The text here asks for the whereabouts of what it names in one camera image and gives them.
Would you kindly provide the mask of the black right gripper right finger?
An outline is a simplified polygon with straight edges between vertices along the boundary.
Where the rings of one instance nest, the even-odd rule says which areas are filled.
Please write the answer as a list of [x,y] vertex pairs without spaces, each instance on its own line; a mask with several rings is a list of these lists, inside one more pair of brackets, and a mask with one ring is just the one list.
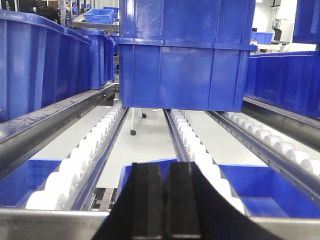
[[191,162],[172,162],[165,179],[168,240],[278,240],[225,200]]

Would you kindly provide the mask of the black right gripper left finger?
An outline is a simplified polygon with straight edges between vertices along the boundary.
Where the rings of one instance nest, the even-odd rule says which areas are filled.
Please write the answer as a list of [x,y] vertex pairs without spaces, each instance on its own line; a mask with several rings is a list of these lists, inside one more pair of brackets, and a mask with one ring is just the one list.
[[157,165],[144,165],[148,177],[131,183],[102,222],[93,240],[163,240],[163,182]]

